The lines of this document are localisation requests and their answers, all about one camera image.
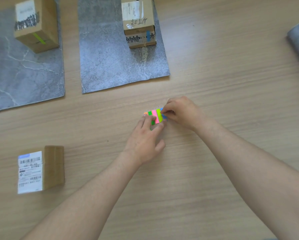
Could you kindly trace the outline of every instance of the person's left arm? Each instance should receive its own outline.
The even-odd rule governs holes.
[[[115,161],[47,215],[23,239],[98,239],[133,175],[165,148],[163,140],[155,144],[165,122],[151,131],[153,120],[152,115],[143,116]]]

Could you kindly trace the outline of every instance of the cardboard box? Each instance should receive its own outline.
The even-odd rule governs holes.
[[[64,147],[47,145],[18,156],[18,194],[47,190],[65,183]]]
[[[17,3],[14,37],[35,53],[58,48],[55,0],[27,0]]]
[[[156,44],[153,0],[122,0],[124,33],[128,46]]]

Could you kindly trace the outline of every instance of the forearm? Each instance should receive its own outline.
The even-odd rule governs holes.
[[[97,239],[140,164],[121,153],[104,171],[52,211],[24,239]]]
[[[299,239],[299,172],[208,118],[196,130],[238,193],[279,239]]]

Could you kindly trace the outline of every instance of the wood grain surface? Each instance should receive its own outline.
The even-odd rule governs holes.
[[[299,0],[155,3],[171,76],[82,95],[77,0],[61,0],[65,97],[0,112],[0,239],[31,230],[115,159],[143,112],[173,96],[299,170],[299,58],[285,39]],[[273,237],[195,134],[169,122],[163,137],[166,149],[135,174],[100,239]],[[19,152],[44,145],[65,147],[64,187],[17,195]]]

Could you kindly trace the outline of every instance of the person's right arm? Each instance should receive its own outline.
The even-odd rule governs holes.
[[[243,200],[279,240],[299,240],[299,171],[227,130],[187,97],[169,99],[161,112],[203,140]]]

